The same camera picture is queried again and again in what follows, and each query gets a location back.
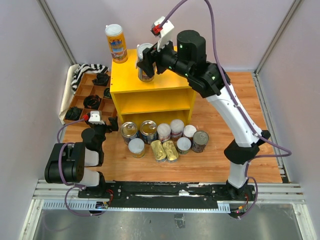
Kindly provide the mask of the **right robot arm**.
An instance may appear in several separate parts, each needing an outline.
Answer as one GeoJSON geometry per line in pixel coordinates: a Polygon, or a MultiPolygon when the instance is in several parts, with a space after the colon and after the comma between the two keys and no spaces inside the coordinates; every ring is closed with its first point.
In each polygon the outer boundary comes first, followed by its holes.
{"type": "Polygon", "coordinates": [[[142,52],[137,63],[148,77],[166,70],[186,78],[189,86],[218,111],[230,128],[234,140],[224,150],[230,161],[225,191],[232,200],[245,195],[248,163],[271,136],[254,124],[240,101],[226,72],[218,64],[207,61],[206,40],[195,30],[184,30],[177,35],[177,48],[172,41],[159,39],[142,52]]]}

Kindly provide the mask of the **yellow shelf cabinet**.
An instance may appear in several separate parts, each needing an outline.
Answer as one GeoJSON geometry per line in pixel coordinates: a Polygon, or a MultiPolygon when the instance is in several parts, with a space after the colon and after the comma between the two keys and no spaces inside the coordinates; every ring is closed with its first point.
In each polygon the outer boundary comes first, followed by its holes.
{"type": "Polygon", "coordinates": [[[138,78],[137,51],[129,49],[124,63],[111,65],[110,93],[121,123],[145,120],[170,124],[180,119],[188,125],[196,100],[196,92],[187,80],[171,71],[155,75],[151,82],[138,78]]]}

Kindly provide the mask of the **red white can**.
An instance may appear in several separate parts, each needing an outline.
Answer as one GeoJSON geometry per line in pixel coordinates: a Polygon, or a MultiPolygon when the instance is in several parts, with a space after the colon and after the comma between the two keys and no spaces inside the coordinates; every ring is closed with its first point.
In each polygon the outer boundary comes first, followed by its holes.
{"type": "Polygon", "coordinates": [[[167,123],[161,123],[157,126],[158,139],[164,143],[171,138],[171,127],[167,123]]]}
{"type": "Polygon", "coordinates": [[[184,122],[181,119],[172,120],[170,123],[171,140],[177,141],[183,135],[184,127],[185,127],[184,122]]]}

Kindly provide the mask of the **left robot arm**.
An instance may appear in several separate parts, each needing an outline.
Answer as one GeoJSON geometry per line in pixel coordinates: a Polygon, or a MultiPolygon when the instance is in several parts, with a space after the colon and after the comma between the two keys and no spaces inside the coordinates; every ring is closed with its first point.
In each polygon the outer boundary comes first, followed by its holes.
{"type": "Polygon", "coordinates": [[[81,142],[58,142],[53,146],[44,170],[49,184],[64,184],[78,189],[80,198],[105,198],[108,189],[102,172],[90,170],[104,162],[103,142],[106,134],[119,130],[118,118],[109,117],[106,124],[97,114],[86,114],[82,120],[88,125],[81,133],[81,142]]]}

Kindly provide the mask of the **blue yellow can white lid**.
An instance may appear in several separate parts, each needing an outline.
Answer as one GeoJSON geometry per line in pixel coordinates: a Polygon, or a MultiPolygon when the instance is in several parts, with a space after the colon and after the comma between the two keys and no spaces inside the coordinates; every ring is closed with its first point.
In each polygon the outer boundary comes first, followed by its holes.
{"type": "Polygon", "coordinates": [[[154,79],[154,76],[149,77],[142,68],[138,67],[138,63],[143,61],[143,50],[146,48],[152,48],[153,44],[152,43],[142,43],[138,44],[136,51],[137,51],[137,60],[136,60],[136,69],[138,69],[138,78],[145,83],[152,82],[154,79]]]}

